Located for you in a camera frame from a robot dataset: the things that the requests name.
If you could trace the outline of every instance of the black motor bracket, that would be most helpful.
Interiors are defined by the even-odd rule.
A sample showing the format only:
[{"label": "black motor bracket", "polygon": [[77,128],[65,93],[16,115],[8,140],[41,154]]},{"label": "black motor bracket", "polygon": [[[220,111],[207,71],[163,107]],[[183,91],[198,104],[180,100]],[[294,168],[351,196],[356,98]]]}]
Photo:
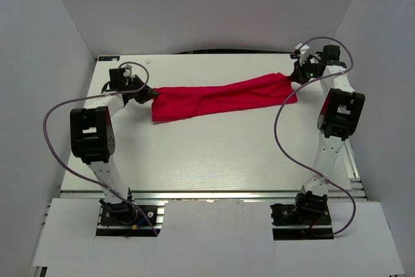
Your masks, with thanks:
[{"label": "black motor bracket", "polygon": [[[133,201],[130,189],[128,189],[127,200],[130,202]],[[107,219],[113,219],[113,222],[117,222],[118,224],[132,224],[138,218],[138,211],[126,202],[112,204],[109,202],[105,202],[104,199],[100,199],[99,203],[102,206],[102,213],[104,214],[104,216]]]},{"label": "black motor bracket", "polygon": [[300,192],[295,204],[271,205],[274,240],[332,239],[327,196]]},{"label": "black motor bracket", "polygon": [[[299,50],[295,50],[294,54],[299,58],[301,53]],[[299,84],[305,84],[312,78],[321,77],[324,74],[326,66],[341,66],[346,68],[344,62],[340,62],[340,47],[337,45],[325,45],[322,52],[310,54],[303,64],[300,64],[300,60],[295,61],[294,71],[292,72],[289,80],[297,82]]]},{"label": "black motor bracket", "polygon": [[69,114],[71,150],[82,162],[107,163],[115,151],[114,132],[107,106],[75,108]]},{"label": "black motor bracket", "polygon": [[[131,67],[118,67],[110,69],[110,81],[101,89],[103,92],[111,91],[132,91],[138,90],[144,85],[144,82],[137,75],[130,75]],[[144,104],[149,100],[156,98],[160,93],[153,90],[149,86],[145,86],[142,90],[134,93],[123,94],[124,105],[130,99],[136,100],[139,104]]]}]

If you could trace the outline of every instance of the black bracket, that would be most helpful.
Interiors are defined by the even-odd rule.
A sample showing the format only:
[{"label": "black bracket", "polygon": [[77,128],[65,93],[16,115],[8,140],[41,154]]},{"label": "black bracket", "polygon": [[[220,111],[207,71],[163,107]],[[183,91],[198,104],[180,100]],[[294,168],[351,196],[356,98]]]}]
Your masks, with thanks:
[{"label": "black bracket", "polygon": [[271,206],[275,226],[311,224],[328,215],[327,196],[313,195],[310,191],[300,192],[295,205],[275,204]]},{"label": "black bracket", "polygon": [[351,136],[359,122],[364,100],[361,93],[330,89],[317,121],[324,137],[336,136],[344,141]]},{"label": "black bracket", "polygon": [[[300,51],[294,52],[300,57]],[[320,59],[314,55],[309,55],[303,64],[297,60],[294,63],[294,71],[289,80],[299,84],[305,84],[312,78],[321,77],[324,74],[326,66],[341,66],[346,68],[344,62],[340,62],[340,47],[337,45],[325,45],[322,52],[316,53]]]},{"label": "black bracket", "polygon": [[108,162],[115,151],[114,133],[107,106],[75,108],[70,113],[71,150],[84,163]]},{"label": "black bracket", "polygon": [[[127,200],[130,202],[133,200],[130,189],[128,189]],[[105,216],[104,219],[113,220],[121,224],[130,224],[133,223],[138,217],[137,210],[134,209],[130,204],[127,204],[126,202],[112,204],[109,202],[105,202],[104,199],[100,199],[99,203],[102,206],[102,214]]]},{"label": "black bracket", "polygon": [[[157,224],[157,209],[155,205],[140,205],[140,208],[146,214],[150,223],[153,226]],[[107,206],[102,206],[99,224],[101,227],[97,228],[96,236],[123,236],[123,237],[155,237],[154,232],[148,226],[147,222],[143,220],[143,216],[137,212],[135,219],[129,219],[128,222],[114,217],[108,210]]]},{"label": "black bracket", "polygon": [[[102,87],[101,93],[111,91],[132,91],[137,90],[144,85],[144,82],[137,75],[134,75],[133,77],[130,75],[126,76],[126,71],[131,71],[131,69],[127,67],[110,69],[110,81]],[[123,94],[124,105],[126,105],[130,99],[136,100],[139,104],[144,104],[147,101],[156,98],[159,94],[158,91],[153,90],[149,86],[145,86],[139,92]]]}]

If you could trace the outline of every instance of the white cardboard panel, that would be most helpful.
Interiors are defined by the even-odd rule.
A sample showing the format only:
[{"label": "white cardboard panel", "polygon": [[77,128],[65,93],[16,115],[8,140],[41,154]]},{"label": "white cardboard panel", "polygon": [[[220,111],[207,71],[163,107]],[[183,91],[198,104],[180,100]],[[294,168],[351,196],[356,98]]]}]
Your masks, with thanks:
[{"label": "white cardboard panel", "polygon": [[[92,203],[97,202],[54,200],[34,260],[34,265],[50,267],[48,276],[54,271],[57,276],[60,271],[67,274],[71,265],[69,272],[88,271],[91,276],[112,276],[117,271],[177,277],[273,276],[275,272],[266,202],[170,202],[157,238],[95,237],[97,208]],[[94,213],[83,213],[87,210]],[[69,222],[74,214],[79,221]]]},{"label": "white cardboard panel", "polygon": [[[329,208],[333,227],[338,229],[350,217],[351,204],[329,202]],[[218,255],[225,260],[243,259],[240,266],[249,271],[256,270],[255,264],[271,268],[268,256],[272,254],[273,265],[276,265],[273,276],[378,277],[403,274],[388,223],[378,202],[358,202],[356,218],[350,229],[334,240],[325,241],[273,242],[269,227],[270,209],[266,202],[170,202],[165,210],[166,223],[155,239],[95,237],[93,223],[97,220],[97,210],[96,200],[53,200],[34,265],[48,266],[47,277],[129,276],[131,272],[140,276],[175,276],[174,272],[186,273],[190,267],[220,276],[218,271],[212,271],[223,262]],[[220,249],[215,245],[219,240],[225,245],[232,244],[229,249],[226,246]],[[216,260],[213,268],[205,266],[209,258]],[[244,276],[238,267],[233,271],[227,266],[222,266],[222,269],[230,272],[229,276],[237,276],[233,271]],[[261,276],[269,275],[265,271]]]}]

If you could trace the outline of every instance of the red towel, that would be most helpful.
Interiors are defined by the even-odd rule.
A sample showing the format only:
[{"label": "red towel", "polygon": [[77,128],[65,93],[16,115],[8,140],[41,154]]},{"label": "red towel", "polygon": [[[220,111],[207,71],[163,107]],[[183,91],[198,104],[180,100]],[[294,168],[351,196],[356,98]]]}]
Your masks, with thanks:
[{"label": "red towel", "polygon": [[[194,116],[280,105],[292,92],[288,77],[262,77],[214,87],[164,87],[152,104],[153,121],[174,121]],[[289,103],[295,103],[293,96]]]}]

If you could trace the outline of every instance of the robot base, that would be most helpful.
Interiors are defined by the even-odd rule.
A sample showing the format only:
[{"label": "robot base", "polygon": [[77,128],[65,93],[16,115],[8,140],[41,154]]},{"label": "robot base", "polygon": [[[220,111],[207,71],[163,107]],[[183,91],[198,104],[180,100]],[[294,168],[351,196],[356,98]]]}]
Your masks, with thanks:
[{"label": "robot base", "polygon": [[[140,206],[146,213],[148,219],[153,226],[157,223],[157,206]],[[146,221],[143,221],[136,229],[132,229],[132,226],[142,220],[140,213],[130,224],[122,223],[116,217],[110,217],[110,214],[103,206],[99,215],[99,221],[97,226],[96,236],[122,236],[122,237],[155,237],[154,232],[148,226]]]},{"label": "robot base", "polygon": [[315,222],[300,222],[293,213],[293,204],[271,206],[274,240],[333,239],[330,213],[326,210]]}]

